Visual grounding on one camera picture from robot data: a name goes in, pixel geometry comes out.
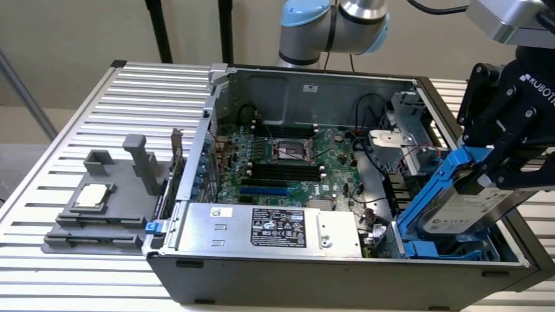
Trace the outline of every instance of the floor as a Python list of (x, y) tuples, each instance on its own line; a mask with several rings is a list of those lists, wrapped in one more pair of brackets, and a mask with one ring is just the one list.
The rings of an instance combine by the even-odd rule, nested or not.
[[(75, 111), (47, 109), (60, 131)], [(7, 200), (48, 147), (39, 124), (24, 107), (0, 106), (0, 199)]]

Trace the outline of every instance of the cpu socket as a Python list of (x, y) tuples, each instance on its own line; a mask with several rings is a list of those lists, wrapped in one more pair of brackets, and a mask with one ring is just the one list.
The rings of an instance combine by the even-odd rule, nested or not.
[(307, 140), (274, 140), (275, 161), (311, 161), (312, 146)]

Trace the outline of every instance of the capacitor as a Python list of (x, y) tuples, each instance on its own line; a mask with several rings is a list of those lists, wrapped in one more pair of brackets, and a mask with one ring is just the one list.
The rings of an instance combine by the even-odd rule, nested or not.
[(343, 139), (344, 139), (343, 135), (340, 135), (340, 134), (334, 135), (334, 140), (336, 141), (336, 143), (342, 143)]
[(344, 154), (339, 154), (338, 161), (344, 165), (347, 163), (347, 156)]
[(360, 185), (360, 186), (356, 188), (356, 195), (360, 195), (363, 192), (364, 192), (364, 185)]

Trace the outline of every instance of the motherboard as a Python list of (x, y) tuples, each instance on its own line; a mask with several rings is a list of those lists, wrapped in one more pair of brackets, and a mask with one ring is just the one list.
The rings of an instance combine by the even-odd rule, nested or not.
[(360, 184), (351, 131), (252, 125), (223, 127), (216, 142), (219, 203), (352, 211)]

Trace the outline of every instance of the black pole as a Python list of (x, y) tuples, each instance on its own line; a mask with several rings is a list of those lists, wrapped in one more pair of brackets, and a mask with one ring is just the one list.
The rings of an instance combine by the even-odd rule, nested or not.
[(234, 64), (234, 0), (218, 0), (219, 37), (222, 42), (222, 61)]
[(166, 31), (166, 20), (163, 12), (163, 3), (160, 0), (146, 0), (150, 12), (150, 20), (155, 30), (158, 52), (163, 63), (174, 63), (172, 49), (170, 48), (170, 39)]

